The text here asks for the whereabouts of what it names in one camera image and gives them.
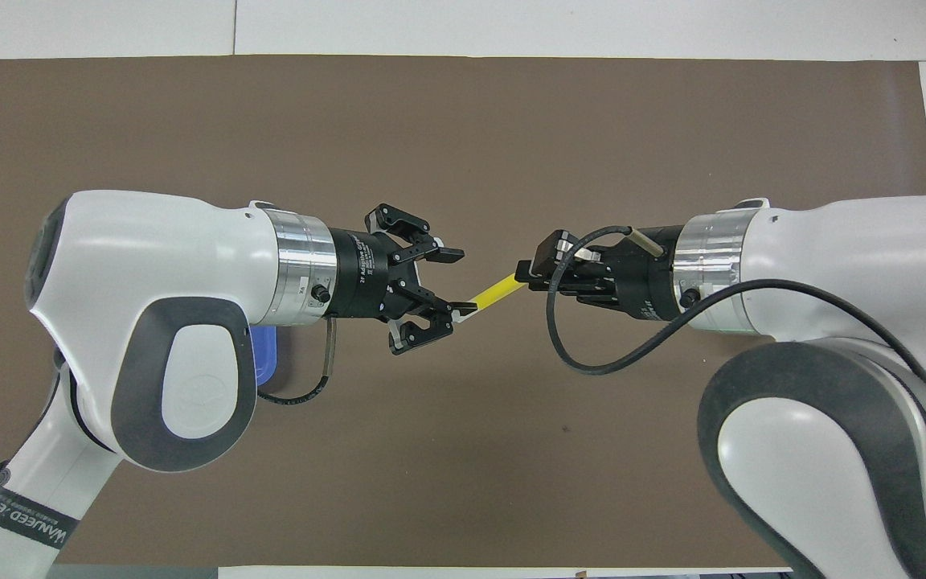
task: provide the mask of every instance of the silver metal ring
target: silver metal ring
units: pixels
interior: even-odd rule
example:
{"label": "silver metal ring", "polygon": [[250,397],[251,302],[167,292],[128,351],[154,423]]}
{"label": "silver metal ring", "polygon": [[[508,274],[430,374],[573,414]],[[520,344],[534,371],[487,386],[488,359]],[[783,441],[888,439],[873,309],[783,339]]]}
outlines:
{"label": "silver metal ring", "polygon": [[277,236],[277,285],[261,326],[302,326],[316,322],[330,302],[312,296],[323,285],[334,294],[338,254],[323,221],[278,209],[264,209]]}
{"label": "silver metal ring", "polygon": [[[749,221],[760,209],[735,209],[692,217],[674,250],[674,298],[698,290],[703,298],[741,281],[742,244]],[[691,320],[701,330],[757,333],[745,313],[741,294]]]}

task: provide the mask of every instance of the blue container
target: blue container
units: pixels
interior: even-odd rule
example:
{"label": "blue container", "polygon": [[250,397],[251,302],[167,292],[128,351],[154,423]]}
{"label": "blue container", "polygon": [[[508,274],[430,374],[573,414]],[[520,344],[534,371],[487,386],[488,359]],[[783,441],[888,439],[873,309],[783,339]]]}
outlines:
{"label": "blue container", "polygon": [[251,326],[252,358],[256,360],[256,386],[267,384],[277,369],[277,328]]}

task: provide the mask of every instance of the brown mat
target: brown mat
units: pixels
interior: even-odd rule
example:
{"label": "brown mat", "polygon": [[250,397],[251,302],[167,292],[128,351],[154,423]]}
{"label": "brown mat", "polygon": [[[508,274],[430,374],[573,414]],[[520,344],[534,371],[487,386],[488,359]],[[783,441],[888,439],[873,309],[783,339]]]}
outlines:
{"label": "brown mat", "polygon": [[[0,459],[51,366],[23,308],[30,244],[85,188],[264,199],[340,228],[389,202],[466,249],[422,276],[467,299],[554,228],[680,224],[758,195],[786,208],[926,195],[926,129],[912,63],[0,61]],[[584,359],[658,328],[573,306],[563,334]],[[555,358],[543,308],[517,294],[400,359],[379,323],[343,323],[322,396],[261,404],[201,470],[121,466],[61,561],[781,564],[713,490],[695,442],[707,380],[758,340],[684,331],[594,379]],[[322,327],[289,340],[301,391]]]}

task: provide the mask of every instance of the black label band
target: black label band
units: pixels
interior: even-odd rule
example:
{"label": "black label band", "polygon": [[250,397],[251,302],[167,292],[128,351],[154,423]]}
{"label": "black label band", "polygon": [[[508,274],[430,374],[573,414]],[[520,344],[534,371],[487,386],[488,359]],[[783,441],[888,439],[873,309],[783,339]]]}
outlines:
{"label": "black label band", "polygon": [[78,523],[79,519],[0,487],[0,528],[62,549]]}

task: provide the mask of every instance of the black cable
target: black cable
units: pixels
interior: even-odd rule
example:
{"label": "black cable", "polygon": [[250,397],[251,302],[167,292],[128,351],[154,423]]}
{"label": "black cable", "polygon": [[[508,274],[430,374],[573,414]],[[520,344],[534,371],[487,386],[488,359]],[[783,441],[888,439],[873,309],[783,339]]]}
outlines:
{"label": "black cable", "polygon": [[719,292],[715,294],[709,294],[702,301],[695,303],[692,307],[686,309],[682,312],[677,318],[671,320],[668,325],[664,326],[664,329],[660,330],[655,336],[649,338],[642,345],[633,349],[630,353],[622,358],[615,359],[610,363],[600,363],[600,365],[587,365],[586,363],[577,362],[576,359],[573,359],[573,356],[570,356],[570,353],[567,352],[566,347],[563,347],[563,341],[559,338],[559,330],[556,329],[555,324],[555,296],[559,292],[559,282],[563,279],[563,274],[566,272],[567,268],[570,267],[570,264],[574,260],[577,252],[579,252],[585,245],[599,239],[600,237],[605,237],[610,234],[630,234],[632,229],[630,227],[621,227],[621,226],[611,226],[605,228],[599,228],[592,233],[589,233],[578,240],[573,246],[563,255],[563,259],[559,260],[558,266],[555,267],[555,272],[552,272],[552,279],[550,285],[548,285],[548,296],[545,300],[545,319],[547,320],[548,325],[548,337],[552,341],[552,347],[555,348],[555,353],[558,353],[559,358],[566,363],[567,366],[570,366],[574,370],[582,374],[589,374],[595,376],[602,376],[605,374],[613,374],[618,370],[625,369],[628,366],[631,366],[632,363],[638,362],[639,359],[644,358],[647,353],[653,351],[659,344],[666,341],[666,338],[671,337],[675,332],[681,329],[681,326],[684,326],[685,323],[691,321],[692,318],[699,315],[706,309],[713,307],[719,302],[727,300],[731,296],[736,296],[743,292],[751,292],[751,290],[762,290],[762,289],[775,289],[775,290],[791,290],[791,292],[798,292],[801,294],[808,294],[808,296],[813,296],[819,300],[827,302],[834,307],[841,309],[848,313],[848,315],[856,318],[860,323],[870,329],[871,332],[874,332],[878,335],[879,338],[884,340],[886,344],[893,351],[903,359],[905,365],[907,365],[912,373],[916,374],[923,382],[926,384],[926,370],[920,365],[918,359],[903,345],[903,342],[900,342],[885,326],[882,326],[878,320],[871,318],[870,315],[865,313],[863,310],[857,308],[856,306],[850,304],[846,300],[842,300],[835,294],[826,292],[819,287],[808,285],[808,283],[801,283],[798,281],[793,281],[789,279],[753,279],[749,281],[743,281],[740,283],[735,283],[734,285],[729,285],[724,287]]}
{"label": "black cable", "polygon": [[335,329],[334,329],[334,318],[327,319],[327,344],[324,348],[324,372],[320,376],[320,381],[317,382],[316,386],[313,386],[312,391],[304,393],[302,396],[295,396],[295,398],[281,398],[280,396],[269,395],[266,392],[256,391],[256,395],[261,399],[266,400],[267,402],[273,402],[274,404],[282,404],[282,406],[291,406],[291,404],[302,404],[304,402],[309,402],[313,398],[316,398],[320,392],[323,392],[324,386],[327,385],[327,380],[330,379],[332,370],[334,370],[334,345],[335,345]]}

